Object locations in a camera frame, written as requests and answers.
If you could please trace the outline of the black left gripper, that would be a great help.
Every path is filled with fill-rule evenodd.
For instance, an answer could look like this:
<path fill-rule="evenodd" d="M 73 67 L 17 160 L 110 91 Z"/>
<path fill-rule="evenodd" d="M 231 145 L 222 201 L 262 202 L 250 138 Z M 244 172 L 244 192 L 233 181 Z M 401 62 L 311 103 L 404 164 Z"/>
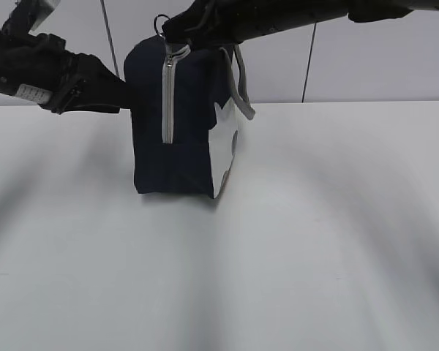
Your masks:
<path fill-rule="evenodd" d="M 96 56 L 65 49 L 65 40 L 40 34 L 37 53 L 57 59 L 56 83 L 39 88 L 37 105 L 52 113 L 70 111 L 118 113 L 132 107 L 132 89 Z"/>

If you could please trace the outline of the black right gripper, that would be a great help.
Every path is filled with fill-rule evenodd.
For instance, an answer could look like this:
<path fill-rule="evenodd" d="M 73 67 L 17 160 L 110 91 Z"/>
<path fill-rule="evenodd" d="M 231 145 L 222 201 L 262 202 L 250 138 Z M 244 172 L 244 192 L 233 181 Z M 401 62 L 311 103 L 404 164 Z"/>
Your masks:
<path fill-rule="evenodd" d="M 348 1 L 194 1 L 162 25 L 169 44 L 192 49 L 237 45 L 249 39 L 348 14 Z"/>

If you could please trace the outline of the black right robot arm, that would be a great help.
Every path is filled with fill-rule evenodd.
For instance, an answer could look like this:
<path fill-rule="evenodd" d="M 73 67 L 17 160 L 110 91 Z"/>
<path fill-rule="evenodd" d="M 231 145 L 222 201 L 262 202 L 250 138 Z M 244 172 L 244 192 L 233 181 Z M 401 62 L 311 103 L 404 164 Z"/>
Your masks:
<path fill-rule="evenodd" d="M 237 45 L 337 18 L 371 23 L 403 18 L 418 10 L 439 12 L 439 0 L 194 1 L 187 10 L 165 21 L 162 32 L 169 44 L 201 49 Z"/>

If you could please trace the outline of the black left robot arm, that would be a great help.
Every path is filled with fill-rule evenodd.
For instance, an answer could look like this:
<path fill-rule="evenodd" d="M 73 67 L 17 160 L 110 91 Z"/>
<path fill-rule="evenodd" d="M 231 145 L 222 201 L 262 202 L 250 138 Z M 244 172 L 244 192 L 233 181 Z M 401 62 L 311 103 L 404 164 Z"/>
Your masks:
<path fill-rule="evenodd" d="M 0 94 L 55 114 L 118 113 L 130 108 L 130 87 L 94 55 L 73 53 L 54 34 L 33 35 L 58 1 L 18 1 L 0 25 Z"/>

